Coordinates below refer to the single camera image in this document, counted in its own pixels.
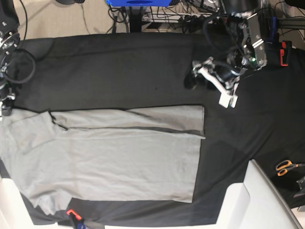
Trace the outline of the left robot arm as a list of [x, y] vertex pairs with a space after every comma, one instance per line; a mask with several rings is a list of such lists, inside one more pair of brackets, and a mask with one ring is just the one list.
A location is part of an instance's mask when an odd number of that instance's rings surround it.
[[[257, 0], [220, 0], [218, 10], [203, 21], [203, 34], [207, 43], [218, 52], [225, 54], [222, 60], [214, 57], [205, 62], [194, 61], [190, 73], [184, 79], [187, 89], [195, 88], [199, 83], [208, 81], [200, 73], [206, 70], [208, 75], [215, 77], [216, 82], [227, 91], [232, 91], [247, 71], [259, 71], [267, 65], [264, 50], [264, 39], [261, 36]], [[213, 22], [222, 23], [225, 31], [232, 40], [232, 46], [223, 50], [212, 40], [208, 25]]]

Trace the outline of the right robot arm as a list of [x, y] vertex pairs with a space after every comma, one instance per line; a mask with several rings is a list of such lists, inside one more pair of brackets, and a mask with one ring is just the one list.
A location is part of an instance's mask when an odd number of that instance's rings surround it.
[[[34, 76], [36, 60], [34, 56], [20, 45], [19, 18], [12, 0], [0, 2], [0, 116], [9, 116], [16, 95], [13, 84], [23, 84]], [[18, 54], [25, 54], [32, 62], [33, 69], [24, 79], [17, 80], [8, 76], [8, 68], [16, 60]]]

